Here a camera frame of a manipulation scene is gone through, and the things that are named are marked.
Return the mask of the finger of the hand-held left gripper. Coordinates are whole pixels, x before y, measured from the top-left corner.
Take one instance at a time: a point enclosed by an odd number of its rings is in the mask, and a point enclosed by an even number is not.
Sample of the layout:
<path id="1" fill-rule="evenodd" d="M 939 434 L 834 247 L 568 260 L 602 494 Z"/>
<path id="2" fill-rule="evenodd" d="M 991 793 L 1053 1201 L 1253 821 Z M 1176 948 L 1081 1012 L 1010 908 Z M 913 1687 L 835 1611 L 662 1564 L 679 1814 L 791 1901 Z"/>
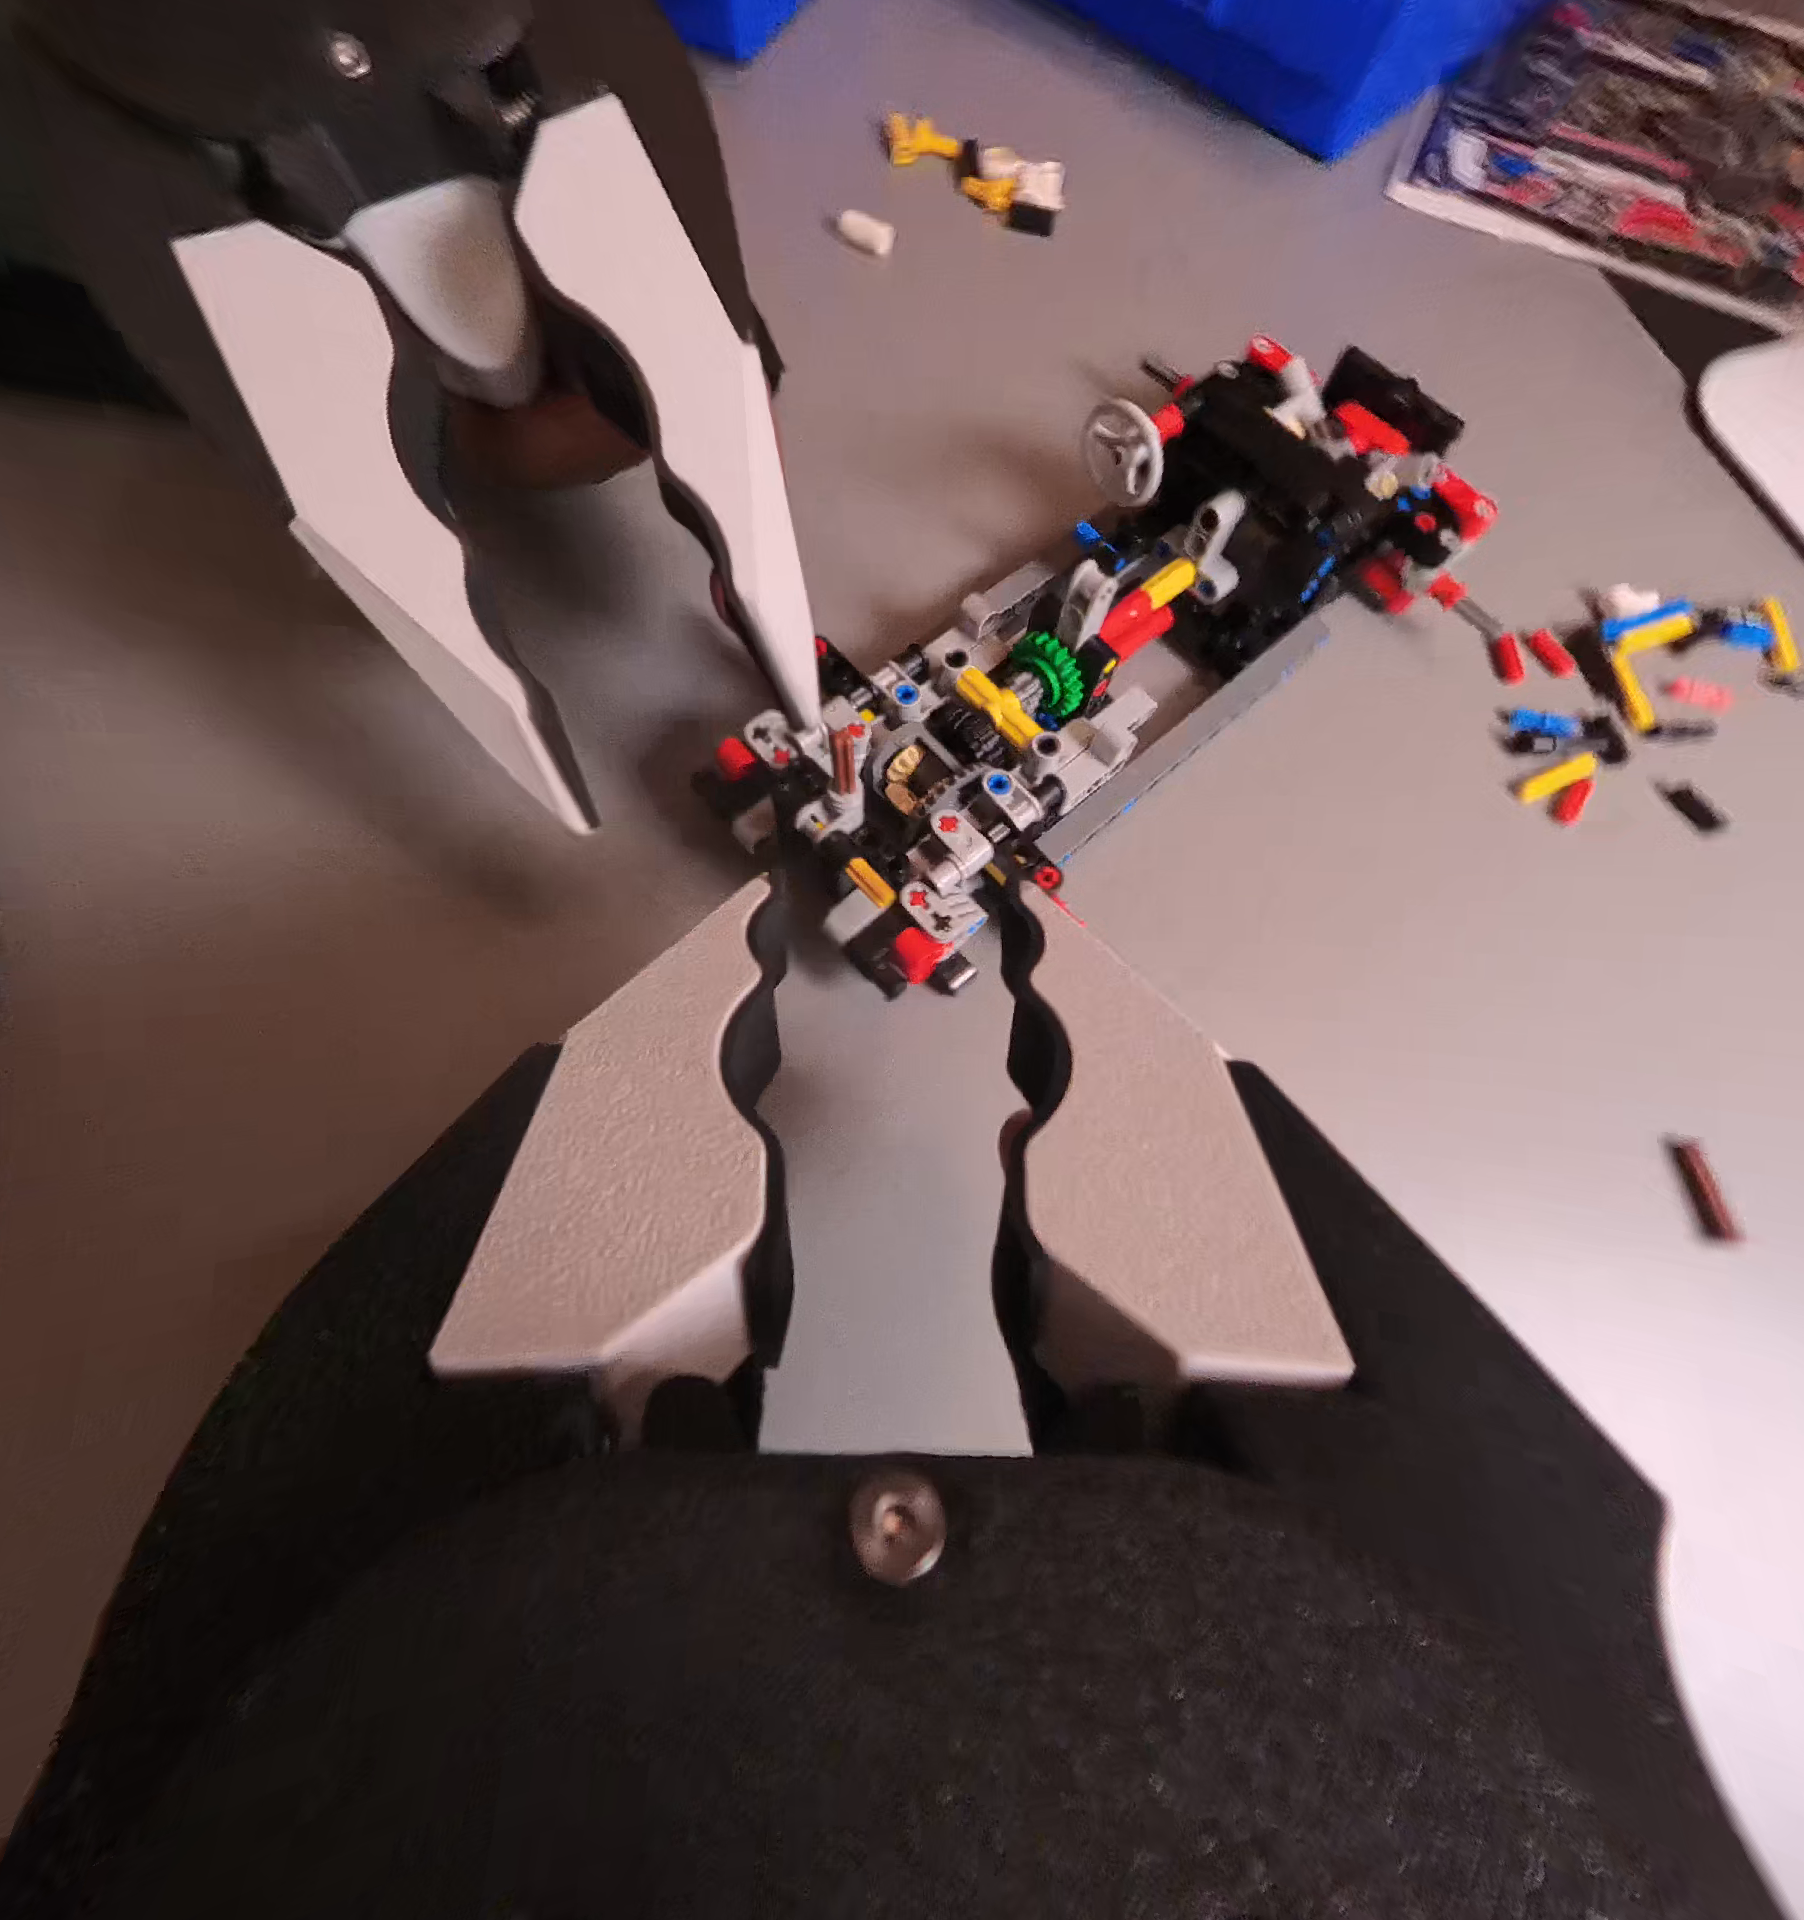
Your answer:
<path id="1" fill-rule="evenodd" d="M 816 628 L 761 350 L 731 321 L 623 101 L 541 121 L 513 229 L 641 390 L 658 475 L 683 503 L 783 711 L 819 726 Z"/>
<path id="2" fill-rule="evenodd" d="M 170 250 L 289 497 L 294 537 L 509 779 L 566 830 L 593 832 L 531 683 L 469 604 L 463 541 L 400 458 L 394 343 L 369 284 L 290 237 Z"/>

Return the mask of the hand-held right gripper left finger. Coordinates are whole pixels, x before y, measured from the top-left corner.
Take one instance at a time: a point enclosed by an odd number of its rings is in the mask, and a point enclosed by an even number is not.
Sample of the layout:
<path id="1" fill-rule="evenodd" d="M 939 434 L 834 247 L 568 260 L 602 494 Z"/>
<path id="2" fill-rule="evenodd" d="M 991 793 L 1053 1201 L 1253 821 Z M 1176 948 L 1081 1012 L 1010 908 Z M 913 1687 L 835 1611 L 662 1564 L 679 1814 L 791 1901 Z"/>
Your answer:
<path id="1" fill-rule="evenodd" d="M 752 877 L 559 1040 L 444 1319 L 440 1379 L 579 1378 L 613 1423 L 670 1379 L 756 1393 L 794 1309 L 788 901 Z"/>

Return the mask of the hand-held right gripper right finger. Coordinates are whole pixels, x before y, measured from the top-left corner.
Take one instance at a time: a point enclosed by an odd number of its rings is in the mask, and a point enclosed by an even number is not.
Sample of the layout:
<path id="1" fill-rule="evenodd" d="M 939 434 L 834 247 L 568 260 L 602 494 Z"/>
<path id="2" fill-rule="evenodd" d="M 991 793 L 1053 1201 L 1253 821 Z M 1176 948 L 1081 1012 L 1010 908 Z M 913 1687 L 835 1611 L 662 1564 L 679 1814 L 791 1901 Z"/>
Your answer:
<path id="1" fill-rule="evenodd" d="M 1341 1390 L 1356 1363 L 1231 1055 L 1053 895 L 999 901 L 1010 991 L 996 1319 L 1030 1423 L 1192 1387 Z"/>

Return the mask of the lego car chassis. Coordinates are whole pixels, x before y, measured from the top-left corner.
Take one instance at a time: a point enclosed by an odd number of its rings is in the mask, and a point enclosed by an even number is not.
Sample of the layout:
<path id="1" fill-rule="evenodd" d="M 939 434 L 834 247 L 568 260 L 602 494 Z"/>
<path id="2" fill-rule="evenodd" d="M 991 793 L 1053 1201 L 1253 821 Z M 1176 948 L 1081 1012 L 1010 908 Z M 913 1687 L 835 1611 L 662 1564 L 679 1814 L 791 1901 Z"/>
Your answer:
<path id="1" fill-rule="evenodd" d="M 693 786 L 747 851 L 825 895 L 823 933 L 882 994 L 958 994 L 1006 877 L 1062 864 L 1271 694 L 1347 593 L 1454 592 L 1492 526 L 1450 463 L 1463 421 L 1347 347 L 1325 376 L 1275 338 L 1163 400 L 1106 398 L 1081 444 L 1107 510 L 1077 554 L 974 589 L 880 666 L 816 639 L 823 718 L 766 708 Z"/>

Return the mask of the pile of small lego pins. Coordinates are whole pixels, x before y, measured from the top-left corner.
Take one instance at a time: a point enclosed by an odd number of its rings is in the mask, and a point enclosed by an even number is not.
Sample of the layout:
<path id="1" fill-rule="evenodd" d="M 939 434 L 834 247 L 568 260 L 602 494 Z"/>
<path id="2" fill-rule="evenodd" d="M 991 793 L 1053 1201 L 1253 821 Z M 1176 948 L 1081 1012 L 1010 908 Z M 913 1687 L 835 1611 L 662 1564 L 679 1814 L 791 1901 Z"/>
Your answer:
<path id="1" fill-rule="evenodd" d="M 1589 601 L 1581 628 L 1513 629 L 1474 613 L 1491 668 L 1506 692 L 1530 666 L 1576 683 L 1578 708 L 1508 703 L 1496 711 L 1499 744 L 1522 771 L 1508 793 L 1557 826 L 1576 826 L 1605 773 L 1622 771 L 1643 746 L 1705 746 L 1720 731 L 1732 687 L 1697 670 L 1700 652 L 1750 661 L 1760 689 L 1804 703 L 1799 636 L 1774 597 L 1697 602 L 1617 586 Z"/>

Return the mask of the brown lego axle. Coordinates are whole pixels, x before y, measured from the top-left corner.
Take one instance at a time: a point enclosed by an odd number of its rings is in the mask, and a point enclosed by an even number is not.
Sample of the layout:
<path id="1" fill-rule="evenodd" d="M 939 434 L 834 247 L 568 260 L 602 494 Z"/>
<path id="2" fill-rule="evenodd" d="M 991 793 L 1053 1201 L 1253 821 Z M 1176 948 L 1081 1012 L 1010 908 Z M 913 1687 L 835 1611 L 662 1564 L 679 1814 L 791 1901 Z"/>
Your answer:
<path id="1" fill-rule="evenodd" d="M 1663 1140 L 1675 1176 L 1681 1185 L 1689 1211 L 1696 1217 L 1697 1231 L 1716 1244 L 1737 1244 L 1743 1240 L 1734 1207 L 1725 1196 L 1720 1177 L 1706 1153 L 1703 1140 L 1691 1137 L 1668 1137 Z"/>

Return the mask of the person's left hand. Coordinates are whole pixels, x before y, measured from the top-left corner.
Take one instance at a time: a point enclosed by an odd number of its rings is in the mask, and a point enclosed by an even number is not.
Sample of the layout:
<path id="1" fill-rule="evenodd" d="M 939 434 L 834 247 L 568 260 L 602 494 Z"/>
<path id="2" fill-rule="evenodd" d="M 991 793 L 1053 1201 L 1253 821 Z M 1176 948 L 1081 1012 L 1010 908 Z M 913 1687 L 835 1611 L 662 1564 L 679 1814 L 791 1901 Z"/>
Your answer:
<path id="1" fill-rule="evenodd" d="M 559 492 L 649 463 L 649 448 L 586 395 L 546 392 L 518 406 L 450 395 L 444 419 L 458 467 L 489 487 Z"/>

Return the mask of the blue plastic bin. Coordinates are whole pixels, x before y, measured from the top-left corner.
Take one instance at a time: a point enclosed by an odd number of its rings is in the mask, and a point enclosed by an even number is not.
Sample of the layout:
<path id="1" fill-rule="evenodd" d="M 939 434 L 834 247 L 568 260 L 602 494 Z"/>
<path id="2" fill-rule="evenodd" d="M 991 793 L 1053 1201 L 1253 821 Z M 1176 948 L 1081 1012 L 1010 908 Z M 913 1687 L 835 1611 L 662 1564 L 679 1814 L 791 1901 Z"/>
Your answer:
<path id="1" fill-rule="evenodd" d="M 1317 160 L 1338 160 L 1537 2 L 1062 2 L 1096 32 Z"/>
<path id="2" fill-rule="evenodd" d="M 803 0 L 661 2 L 665 19 L 687 48 L 727 63 L 758 57 L 804 5 Z"/>

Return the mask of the white book stand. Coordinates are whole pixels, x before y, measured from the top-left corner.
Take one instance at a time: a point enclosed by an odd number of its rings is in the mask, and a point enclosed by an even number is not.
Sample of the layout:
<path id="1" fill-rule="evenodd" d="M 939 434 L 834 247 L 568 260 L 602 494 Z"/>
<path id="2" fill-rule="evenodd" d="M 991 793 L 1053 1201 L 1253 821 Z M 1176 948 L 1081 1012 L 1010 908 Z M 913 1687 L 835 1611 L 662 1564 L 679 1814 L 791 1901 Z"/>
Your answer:
<path id="1" fill-rule="evenodd" d="M 1804 546 L 1804 334 L 1716 357 L 1697 378 L 1711 440 Z"/>

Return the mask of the colourful sticker sheet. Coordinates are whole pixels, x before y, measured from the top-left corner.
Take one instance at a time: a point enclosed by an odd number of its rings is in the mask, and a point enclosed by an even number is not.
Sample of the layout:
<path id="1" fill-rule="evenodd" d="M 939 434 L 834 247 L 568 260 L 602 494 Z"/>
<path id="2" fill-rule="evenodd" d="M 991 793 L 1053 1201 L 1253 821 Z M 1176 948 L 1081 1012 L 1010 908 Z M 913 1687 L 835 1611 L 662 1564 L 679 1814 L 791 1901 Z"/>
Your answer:
<path id="1" fill-rule="evenodd" d="M 1417 104 L 1388 196 L 1804 333 L 1804 4 L 1541 4 Z"/>

